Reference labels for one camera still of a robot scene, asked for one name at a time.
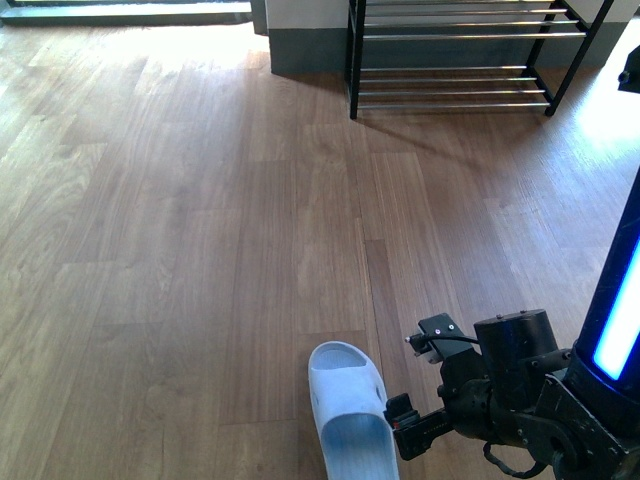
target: black wire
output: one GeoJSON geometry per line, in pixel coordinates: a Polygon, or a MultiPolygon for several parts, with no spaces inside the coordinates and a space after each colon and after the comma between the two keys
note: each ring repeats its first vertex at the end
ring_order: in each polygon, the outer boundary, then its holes
{"type": "Polygon", "coordinates": [[[464,335],[425,335],[425,340],[431,342],[433,340],[457,340],[458,342],[467,342],[480,345],[480,342],[473,337],[465,337],[464,335]]]}
{"type": "Polygon", "coordinates": [[[542,462],[536,462],[536,464],[526,472],[516,472],[515,470],[509,468],[502,460],[496,457],[493,453],[491,453],[491,444],[489,442],[484,444],[482,449],[484,453],[484,458],[486,458],[490,463],[494,464],[498,467],[502,473],[509,475],[514,478],[533,478],[540,475],[547,466],[542,462]]]}
{"type": "Polygon", "coordinates": [[[562,465],[562,460],[564,458],[564,453],[556,451],[553,454],[553,474],[556,477],[556,480],[562,480],[562,472],[560,471],[560,467],[562,465]]]}

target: blue light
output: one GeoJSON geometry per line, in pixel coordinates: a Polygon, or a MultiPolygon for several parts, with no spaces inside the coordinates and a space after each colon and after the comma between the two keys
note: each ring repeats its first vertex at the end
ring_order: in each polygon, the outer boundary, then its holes
{"type": "Polygon", "coordinates": [[[631,257],[593,361],[613,380],[618,380],[640,334],[640,242],[631,257]]]}

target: white slipper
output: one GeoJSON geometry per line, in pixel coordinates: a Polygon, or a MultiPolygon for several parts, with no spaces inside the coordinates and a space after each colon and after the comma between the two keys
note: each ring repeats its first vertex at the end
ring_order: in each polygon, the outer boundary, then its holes
{"type": "Polygon", "coordinates": [[[399,480],[387,393],[375,365],[343,342],[309,359],[311,405],[329,480],[399,480]]]}

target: shelf rail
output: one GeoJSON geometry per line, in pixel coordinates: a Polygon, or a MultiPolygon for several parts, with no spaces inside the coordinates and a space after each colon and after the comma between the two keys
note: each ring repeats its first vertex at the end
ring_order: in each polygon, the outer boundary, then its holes
{"type": "Polygon", "coordinates": [[[345,80],[350,118],[357,118],[359,109],[494,107],[544,107],[545,115],[552,116],[613,1],[603,0],[595,20],[589,24],[567,4],[566,0],[349,0],[345,80]],[[501,19],[513,15],[538,16],[543,19],[501,19]],[[446,18],[465,16],[477,16],[478,20],[446,18]],[[400,19],[405,17],[416,18],[417,22],[402,22],[400,19]],[[479,20],[485,17],[488,21],[479,20]],[[426,18],[434,18],[436,21],[425,22],[426,18]],[[536,69],[536,62],[546,40],[563,38],[580,39],[581,42],[560,87],[554,92],[536,69]],[[363,68],[362,65],[365,45],[370,43],[512,39],[534,41],[524,65],[445,68],[363,68]],[[495,73],[507,73],[507,76],[496,76],[495,73]],[[443,78],[443,74],[454,75],[443,78]],[[424,90],[444,85],[456,88],[441,91],[424,90]],[[502,98],[479,102],[424,101],[443,98],[464,100],[476,97],[502,98]]]}

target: wooden floor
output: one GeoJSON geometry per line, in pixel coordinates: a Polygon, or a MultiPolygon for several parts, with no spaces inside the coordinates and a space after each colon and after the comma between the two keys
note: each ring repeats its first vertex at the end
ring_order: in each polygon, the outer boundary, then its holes
{"type": "MultiPolygon", "coordinates": [[[[570,346],[640,164],[634,28],[552,119],[357,122],[250,25],[1,29],[0,478],[323,479],[319,343],[425,413],[424,317],[546,308],[570,346]]],[[[506,478],[481,448],[449,434],[402,479],[506,478]]]]}

